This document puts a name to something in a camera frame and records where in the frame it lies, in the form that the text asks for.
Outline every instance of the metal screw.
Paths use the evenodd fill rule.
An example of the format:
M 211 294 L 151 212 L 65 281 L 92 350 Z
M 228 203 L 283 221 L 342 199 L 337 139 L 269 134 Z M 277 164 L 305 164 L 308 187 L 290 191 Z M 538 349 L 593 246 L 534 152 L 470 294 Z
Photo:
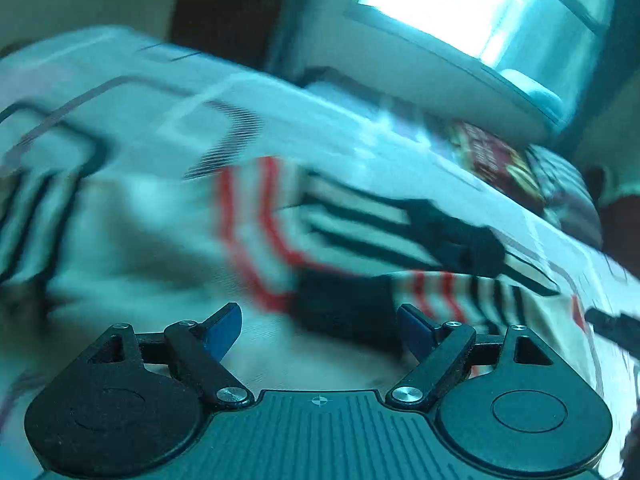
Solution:
M 242 402 L 249 394 L 244 388 L 238 386 L 228 386 L 216 392 L 216 397 L 223 402 Z
M 412 386 L 400 386 L 391 392 L 391 396 L 400 402 L 417 402 L 422 398 L 422 392 Z

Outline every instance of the window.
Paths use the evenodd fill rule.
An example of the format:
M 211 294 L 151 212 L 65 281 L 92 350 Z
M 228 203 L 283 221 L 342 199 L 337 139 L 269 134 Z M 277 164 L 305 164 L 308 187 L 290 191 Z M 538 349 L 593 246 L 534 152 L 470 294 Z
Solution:
M 555 123 L 574 113 L 613 0 L 355 0 L 480 60 Z

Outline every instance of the circular mount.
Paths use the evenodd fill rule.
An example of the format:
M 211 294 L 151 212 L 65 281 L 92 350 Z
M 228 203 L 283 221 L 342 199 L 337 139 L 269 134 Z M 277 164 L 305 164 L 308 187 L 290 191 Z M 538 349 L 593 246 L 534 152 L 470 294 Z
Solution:
M 202 419 L 197 394 L 178 381 L 142 364 L 83 362 L 33 400 L 24 429 L 46 469 L 72 478 L 128 478 L 180 453 Z
M 527 371 L 529 379 L 510 381 L 498 365 L 459 384 L 442 399 L 438 431 L 469 462 L 501 475 L 546 478 L 593 465 L 611 434 L 604 402 L 577 376 L 583 388 L 562 379 L 548 388 Z

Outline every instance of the ribbed black surface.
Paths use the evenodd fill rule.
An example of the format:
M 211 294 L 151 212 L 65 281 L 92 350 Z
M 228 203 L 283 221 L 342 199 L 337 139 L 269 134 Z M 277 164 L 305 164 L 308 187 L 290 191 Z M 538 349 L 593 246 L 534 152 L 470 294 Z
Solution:
M 215 416 L 206 434 L 188 452 L 142 478 L 485 480 L 493 477 L 450 455 L 421 415 L 385 408 L 373 392 L 265 392 L 253 408 Z

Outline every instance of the crosshair marking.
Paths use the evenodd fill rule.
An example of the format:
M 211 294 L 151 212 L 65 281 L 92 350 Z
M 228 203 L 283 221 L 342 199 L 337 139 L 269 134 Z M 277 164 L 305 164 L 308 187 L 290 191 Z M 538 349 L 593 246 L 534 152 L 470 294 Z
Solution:
M 311 402 L 314 403 L 316 406 L 324 406 L 326 403 L 329 402 L 329 399 L 327 399 L 326 397 L 323 397 L 322 395 L 318 395 L 317 397 L 314 397 L 313 399 L 311 399 Z

